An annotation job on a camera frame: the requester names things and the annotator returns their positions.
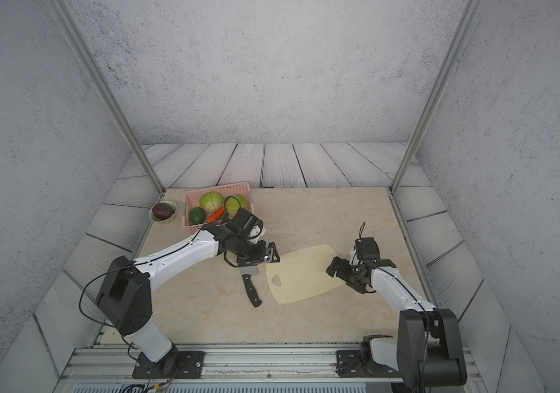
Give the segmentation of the black handled cleaver knife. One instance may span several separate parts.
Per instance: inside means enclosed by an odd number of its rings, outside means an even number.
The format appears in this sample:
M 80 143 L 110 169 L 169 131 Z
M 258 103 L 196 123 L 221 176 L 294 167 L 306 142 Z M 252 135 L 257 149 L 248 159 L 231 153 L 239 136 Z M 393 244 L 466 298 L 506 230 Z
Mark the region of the black handled cleaver knife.
M 242 275 L 242 281 L 244 284 L 245 292 L 247 293 L 248 299 L 254 308 L 258 308 L 262 305 L 262 300 L 260 299 L 258 292 L 255 288 L 252 278 L 259 273 L 258 267 L 253 266 L 243 266 L 239 268 Z

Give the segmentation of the cream plastic cutting board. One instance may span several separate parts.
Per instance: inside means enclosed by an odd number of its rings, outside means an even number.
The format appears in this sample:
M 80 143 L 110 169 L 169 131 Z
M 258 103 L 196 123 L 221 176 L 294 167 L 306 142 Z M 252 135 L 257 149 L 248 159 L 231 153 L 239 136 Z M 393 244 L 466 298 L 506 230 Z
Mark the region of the cream plastic cutting board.
M 329 245 L 308 247 L 267 264 L 265 277 L 275 301 L 286 305 L 322 295 L 344 284 L 326 273 L 337 253 Z

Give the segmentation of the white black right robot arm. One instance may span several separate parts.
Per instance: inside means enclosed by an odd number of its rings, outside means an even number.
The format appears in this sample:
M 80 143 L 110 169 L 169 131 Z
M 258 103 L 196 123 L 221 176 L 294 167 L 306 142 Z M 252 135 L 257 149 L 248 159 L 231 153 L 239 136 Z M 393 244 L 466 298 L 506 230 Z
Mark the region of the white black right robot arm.
M 458 319 L 420 296 L 390 260 L 362 260 L 352 265 L 335 257 L 326 273 L 358 293 L 367 288 L 399 313 L 397 335 L 368 336 L 357 351 L 337 353 L 342 378 L 401 378 L 406 391 L 463 386 L 468 381 Z

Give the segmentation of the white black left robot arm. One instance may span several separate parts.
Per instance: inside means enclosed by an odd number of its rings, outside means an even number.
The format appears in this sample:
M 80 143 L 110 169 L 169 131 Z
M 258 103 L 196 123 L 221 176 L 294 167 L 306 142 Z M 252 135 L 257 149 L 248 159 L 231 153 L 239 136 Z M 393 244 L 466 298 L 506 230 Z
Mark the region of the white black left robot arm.
M 260 238 L 264 233 L 260 220 L 245 228 L 216 221 L 162 251 L 137 260 L 119 257 L 103 276 L 96 306 L 140 350 L 138 365 L 172 359 L 177 349 L 153 318 L 153 293 L 176 275 L 218 255 L 235 255 L 236 261 L 229 265 L 236 269 L 280 262 L 275 244 Z

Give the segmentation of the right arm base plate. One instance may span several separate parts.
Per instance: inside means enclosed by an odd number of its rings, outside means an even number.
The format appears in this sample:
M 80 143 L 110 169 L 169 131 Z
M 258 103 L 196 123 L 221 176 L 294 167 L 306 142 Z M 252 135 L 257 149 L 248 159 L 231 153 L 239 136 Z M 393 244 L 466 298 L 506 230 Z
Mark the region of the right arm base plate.
M 377 364 L 371 354 L 363 349 L 338 350 L 335 373 L 339 378 L 400 378 L 398 371 Z

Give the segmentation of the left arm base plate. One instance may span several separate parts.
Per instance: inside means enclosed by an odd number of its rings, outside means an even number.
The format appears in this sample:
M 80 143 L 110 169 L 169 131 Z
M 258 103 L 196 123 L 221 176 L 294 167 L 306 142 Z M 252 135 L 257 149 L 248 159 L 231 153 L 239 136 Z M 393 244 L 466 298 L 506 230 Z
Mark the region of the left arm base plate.
M 134 366 L 132 379 L 198 379 L 204 365 L 206 352 L 172 349 L 166 356 L 152 362 L 141 353 Z

